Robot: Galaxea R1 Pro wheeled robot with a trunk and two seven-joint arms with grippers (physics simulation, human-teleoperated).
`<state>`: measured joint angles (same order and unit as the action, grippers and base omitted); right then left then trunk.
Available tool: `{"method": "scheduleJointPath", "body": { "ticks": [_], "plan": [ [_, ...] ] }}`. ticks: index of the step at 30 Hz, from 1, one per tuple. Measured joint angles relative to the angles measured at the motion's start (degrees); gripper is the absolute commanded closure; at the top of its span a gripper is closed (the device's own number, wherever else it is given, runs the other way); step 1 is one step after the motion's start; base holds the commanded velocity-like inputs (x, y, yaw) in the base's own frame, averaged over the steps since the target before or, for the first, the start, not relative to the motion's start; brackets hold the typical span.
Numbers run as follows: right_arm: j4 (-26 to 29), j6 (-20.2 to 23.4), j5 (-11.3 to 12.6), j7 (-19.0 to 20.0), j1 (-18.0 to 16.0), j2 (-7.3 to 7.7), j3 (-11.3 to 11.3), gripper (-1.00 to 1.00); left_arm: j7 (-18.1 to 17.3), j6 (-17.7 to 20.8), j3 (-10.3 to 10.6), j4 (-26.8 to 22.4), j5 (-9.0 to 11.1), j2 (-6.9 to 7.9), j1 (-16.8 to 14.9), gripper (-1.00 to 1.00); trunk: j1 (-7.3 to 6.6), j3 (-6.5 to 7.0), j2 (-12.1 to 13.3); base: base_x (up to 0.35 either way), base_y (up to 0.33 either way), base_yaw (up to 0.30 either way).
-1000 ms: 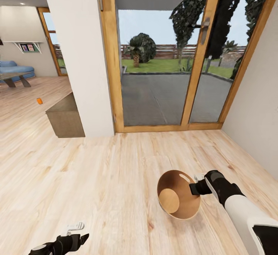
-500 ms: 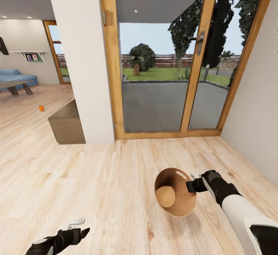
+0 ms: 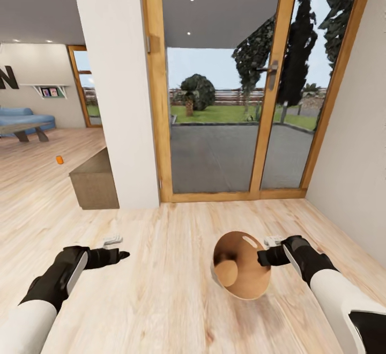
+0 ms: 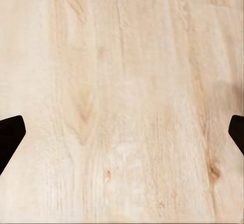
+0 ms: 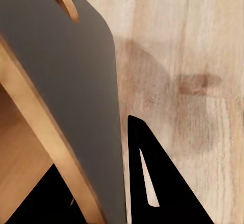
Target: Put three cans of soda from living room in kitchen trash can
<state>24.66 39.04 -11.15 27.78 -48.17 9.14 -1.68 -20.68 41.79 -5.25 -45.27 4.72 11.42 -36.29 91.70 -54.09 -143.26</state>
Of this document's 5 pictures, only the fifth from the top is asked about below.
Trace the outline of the trash can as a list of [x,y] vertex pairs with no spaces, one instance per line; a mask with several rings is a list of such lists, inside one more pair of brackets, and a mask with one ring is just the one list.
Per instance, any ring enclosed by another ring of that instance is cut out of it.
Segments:
[[0,0],[0,224],[53,164],[87,224],[128,224],[115,53],[87,0]]

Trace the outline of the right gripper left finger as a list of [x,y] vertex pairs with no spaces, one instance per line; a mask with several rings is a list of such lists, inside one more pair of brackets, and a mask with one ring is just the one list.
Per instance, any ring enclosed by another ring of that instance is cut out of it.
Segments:
[[87,224],[55,164],[6,224]]

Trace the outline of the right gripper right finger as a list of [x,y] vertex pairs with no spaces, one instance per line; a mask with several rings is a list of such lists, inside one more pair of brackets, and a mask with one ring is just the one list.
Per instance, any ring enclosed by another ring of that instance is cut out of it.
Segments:
[[[128,116],[132,224],[214,224],[147,123]],[[159,207],[148,203],[142,151]]]

